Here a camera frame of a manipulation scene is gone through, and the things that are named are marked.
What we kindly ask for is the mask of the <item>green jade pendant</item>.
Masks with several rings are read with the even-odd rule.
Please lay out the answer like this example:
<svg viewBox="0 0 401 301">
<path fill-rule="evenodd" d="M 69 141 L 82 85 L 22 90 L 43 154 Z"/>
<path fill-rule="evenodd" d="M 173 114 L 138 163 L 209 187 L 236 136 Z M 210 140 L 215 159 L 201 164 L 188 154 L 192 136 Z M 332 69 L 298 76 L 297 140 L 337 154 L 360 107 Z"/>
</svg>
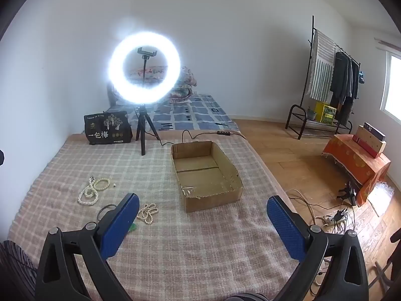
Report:
<svg viewBox="0 0 401 301">
<path fill-rule="evenodd" d="M 132 223 L 131 226 L 129 227 L 129 232 L 132 232 L 137 229 L 137 225 L 135 223 Z"/>
</svg>

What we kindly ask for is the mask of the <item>white power strip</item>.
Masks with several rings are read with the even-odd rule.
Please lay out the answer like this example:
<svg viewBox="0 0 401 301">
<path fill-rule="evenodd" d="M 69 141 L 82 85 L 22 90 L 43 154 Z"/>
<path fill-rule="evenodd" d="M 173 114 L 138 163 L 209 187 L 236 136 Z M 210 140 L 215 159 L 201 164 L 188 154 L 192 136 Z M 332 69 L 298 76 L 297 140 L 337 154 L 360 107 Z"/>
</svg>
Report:
<svg viewBox="0 0 401 301">
<path fill-rule="evenodd" d="M 323 216 L 322 221 L 324 222 L 324 225 L 334 226 L 340 223 L 345 223 L 347 221 L 347 218 L 348 218 L 347 213 L 337 212 L 334 215 Z"/>
</svg>

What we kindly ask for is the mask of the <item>orange cloth covered table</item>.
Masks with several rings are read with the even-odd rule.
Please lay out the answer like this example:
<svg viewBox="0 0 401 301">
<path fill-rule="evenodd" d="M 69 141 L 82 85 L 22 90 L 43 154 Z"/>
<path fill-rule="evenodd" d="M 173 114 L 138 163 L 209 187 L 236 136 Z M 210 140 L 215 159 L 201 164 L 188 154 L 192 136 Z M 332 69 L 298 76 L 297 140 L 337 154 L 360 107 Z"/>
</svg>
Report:
<svg viewBox="0 0 401 301">
<path fill-rule="evenodd" d="M 385 181 L 391 160 L 381 154 L 373 158 L 363 147 L 353 140 L 352 134 L 335 134 L 331 137 L 323 152 L 332 156 L 355 179 L 360 189 L 356 204 L 361 207 L 374 190 L 376 183 Z"/>
</svg>

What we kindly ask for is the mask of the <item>boxes on orange table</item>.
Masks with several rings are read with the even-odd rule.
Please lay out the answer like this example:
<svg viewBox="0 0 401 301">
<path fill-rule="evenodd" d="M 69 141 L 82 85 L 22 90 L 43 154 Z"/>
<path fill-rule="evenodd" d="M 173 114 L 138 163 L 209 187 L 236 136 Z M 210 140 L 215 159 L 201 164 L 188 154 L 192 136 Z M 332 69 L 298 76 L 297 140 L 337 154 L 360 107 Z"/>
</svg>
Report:
<svg viewBox="0 0 401 301">
<path fill-rule="evenodd" d="M 385 135 L 367 123 L 358 126 L 352 139 L 373 158 L 379 157 L 387 145 Z"/>
</svg>

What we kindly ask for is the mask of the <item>black clothes rack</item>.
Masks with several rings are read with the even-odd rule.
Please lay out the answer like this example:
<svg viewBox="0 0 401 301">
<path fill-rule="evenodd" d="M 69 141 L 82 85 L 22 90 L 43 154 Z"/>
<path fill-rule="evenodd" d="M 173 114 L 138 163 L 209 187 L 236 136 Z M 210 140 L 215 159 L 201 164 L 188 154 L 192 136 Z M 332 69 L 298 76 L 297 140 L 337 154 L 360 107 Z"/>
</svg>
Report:
<svg viewBox="0 0 401 301">
<path fill-rule="evenodd" d="M 358 98 L 361 63 L 311 25 L 307 75 L 300 102 L 293 104 L 285 128 L 302 137 L 327 137 L 351 132 L 354 101 Z"/>
</svg>

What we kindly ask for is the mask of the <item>yellow box on rack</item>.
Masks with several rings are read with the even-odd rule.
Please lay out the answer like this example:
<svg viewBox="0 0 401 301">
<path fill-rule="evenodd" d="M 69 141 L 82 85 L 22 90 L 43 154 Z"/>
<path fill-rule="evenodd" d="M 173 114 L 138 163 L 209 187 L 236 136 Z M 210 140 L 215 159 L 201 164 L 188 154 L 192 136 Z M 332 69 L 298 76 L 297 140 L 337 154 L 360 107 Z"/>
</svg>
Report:
<svg viewBox="0 0 401 301">
<path fill-rule="evenodd" d="M 314 111 L 316 113 L 315 120 L 322 124 L 331 125 L 336 116 L 336 108 L 321 101 L 316 102 Z"/>
</svg>

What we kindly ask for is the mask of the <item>brown cardboard box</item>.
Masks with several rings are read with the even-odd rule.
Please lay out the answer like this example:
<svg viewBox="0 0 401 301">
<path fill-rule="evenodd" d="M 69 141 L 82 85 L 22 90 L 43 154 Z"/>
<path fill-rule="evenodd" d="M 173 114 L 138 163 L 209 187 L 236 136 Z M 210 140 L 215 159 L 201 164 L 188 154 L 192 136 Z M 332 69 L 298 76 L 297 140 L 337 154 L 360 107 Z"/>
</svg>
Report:
<svg viewBox="0 0 401 301">
<path fill-rule="evenodd" d="M 171 146 L 171 158 L 186 213 L 241 199 L 239 172 L 215 142 L 176 143 Z"/>
</svg>

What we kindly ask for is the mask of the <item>window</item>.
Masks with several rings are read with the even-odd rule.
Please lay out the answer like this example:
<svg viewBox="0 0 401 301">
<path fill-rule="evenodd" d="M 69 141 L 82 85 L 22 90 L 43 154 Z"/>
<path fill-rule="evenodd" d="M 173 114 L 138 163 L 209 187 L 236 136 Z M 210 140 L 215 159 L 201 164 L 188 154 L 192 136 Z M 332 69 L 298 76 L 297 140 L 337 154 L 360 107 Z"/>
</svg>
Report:
<svg viewBox="0 0 401 301">
<path fill-rule="evenodd" d="M 396 122 L 401 121 L 401 60 L 400 55 L 386 52 L 385 84 L 381 110 Z"/>
</svg>

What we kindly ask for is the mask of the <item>black tripod stand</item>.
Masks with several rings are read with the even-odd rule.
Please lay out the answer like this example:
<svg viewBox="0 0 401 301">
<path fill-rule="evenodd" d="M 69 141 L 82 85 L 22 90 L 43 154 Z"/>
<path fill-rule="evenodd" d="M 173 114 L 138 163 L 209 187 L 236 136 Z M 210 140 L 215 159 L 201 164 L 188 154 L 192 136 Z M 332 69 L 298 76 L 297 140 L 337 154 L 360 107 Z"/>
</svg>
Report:
<svg viewBox="0 0 401 301">
<path fill-rule="evenodd" d="M 146 154 L 146 148 L 145 148 L 145 135 L 147 134 L 146 130 L 146 124 L 148 124 L 152 130 L 152 137 L 156 137 L 156 139 L 161 142 L 161 138 L 156 130 L 156 127 L 154 126 L 149 114 L 147 113 L 147 109 L 145 105 L 140 105 L 139 106 L 139 113 L 136 113 L 137 115 L 137 132 L 136 132 L 136 137 L 135 140 L 138 141 L 140 140 L 141 144 L 141 155 Z"/>
</svg>

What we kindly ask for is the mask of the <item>dark hanging clothes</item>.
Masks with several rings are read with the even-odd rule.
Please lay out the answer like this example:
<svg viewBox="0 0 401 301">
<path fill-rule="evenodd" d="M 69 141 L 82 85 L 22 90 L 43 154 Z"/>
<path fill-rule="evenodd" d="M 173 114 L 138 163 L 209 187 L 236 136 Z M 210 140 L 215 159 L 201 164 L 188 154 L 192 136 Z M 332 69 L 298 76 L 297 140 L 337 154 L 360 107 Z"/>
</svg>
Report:
<svg viewBox="0 0 401 301">
<path fill-rule="evenodd" d="M 357 99 L 359 73 L 359 63 L 342 51 L 335 54 L 330 106 L 336 108 L 335 119 L 344 126 L 349 121 L 353 102 Z"/>
</svg>

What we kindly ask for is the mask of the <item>blue checkered mattress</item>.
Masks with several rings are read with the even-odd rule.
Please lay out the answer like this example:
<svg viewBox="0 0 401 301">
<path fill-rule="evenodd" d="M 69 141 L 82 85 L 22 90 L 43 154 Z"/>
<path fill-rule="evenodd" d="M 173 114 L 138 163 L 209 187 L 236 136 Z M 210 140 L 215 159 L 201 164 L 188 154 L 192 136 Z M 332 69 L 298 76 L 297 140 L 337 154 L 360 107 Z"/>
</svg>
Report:
<svg viewBox="0 0 401 301">
<path fill-rule="evenodd" d="M 211 95 L 194 94 L 178 103 L 166 100 L 145 107 L 157 130 L 239 131 Z"/>
</svg>

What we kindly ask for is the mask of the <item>folded floral quilt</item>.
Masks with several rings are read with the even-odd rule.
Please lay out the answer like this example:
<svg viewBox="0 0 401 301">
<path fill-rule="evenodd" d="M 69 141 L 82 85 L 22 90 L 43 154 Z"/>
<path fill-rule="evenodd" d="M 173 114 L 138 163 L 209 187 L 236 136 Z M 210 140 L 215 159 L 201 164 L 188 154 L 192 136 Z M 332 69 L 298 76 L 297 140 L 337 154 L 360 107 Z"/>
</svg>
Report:
<svg viewBox="0 0 401 301">
<path fill-rule="evenodd" d="M 145 71 L 136 69 L 128 72 L 128 79 L 133 84 L 153 88 L 165 79 L 166 70 L 167 66 L 162 65 L 146 67 Z M 194 74 L 189 68 L 181 66 L 178 80 L 169 93 L 162 98 L 162 101 L 178 103 L 189 99 L 195 86 L 197 86 L 197 81 Z"/>
</svg>

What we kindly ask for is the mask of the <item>striped hanging towel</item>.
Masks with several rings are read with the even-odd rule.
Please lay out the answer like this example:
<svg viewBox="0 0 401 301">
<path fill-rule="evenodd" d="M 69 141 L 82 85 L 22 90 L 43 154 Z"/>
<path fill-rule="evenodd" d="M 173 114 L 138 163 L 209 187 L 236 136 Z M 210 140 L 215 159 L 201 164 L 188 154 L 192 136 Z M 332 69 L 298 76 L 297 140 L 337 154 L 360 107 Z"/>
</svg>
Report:
<svg viewBox="0 0 401 301">
<path fill-rule="evenodd" d="M 315 29 L 307 81 L 307 95 L 311 99 L 323 103 L 328 99 L 334 72 L 335 54 L 334 41 Z"/>
</svg>

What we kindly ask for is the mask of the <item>phone holder clamp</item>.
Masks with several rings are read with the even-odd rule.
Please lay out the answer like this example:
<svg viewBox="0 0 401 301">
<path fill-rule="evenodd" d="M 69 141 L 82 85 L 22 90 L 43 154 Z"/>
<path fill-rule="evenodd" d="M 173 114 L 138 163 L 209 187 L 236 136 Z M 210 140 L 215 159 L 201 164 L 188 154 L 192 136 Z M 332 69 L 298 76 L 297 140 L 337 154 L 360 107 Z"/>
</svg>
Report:
<svg viewBox="0 0 401 301">
<path fill-rule="evenodd" d="M 150 51 L 146 51 L 144 50 L 142 47 L 137 49 L 137 53 L 141 55 L 141 57 L 143 58 L 143 60 L 149 60 L 152 57 L 155 57 L 158 53 L 157 50 L 150 52 Z"/>
</svg>

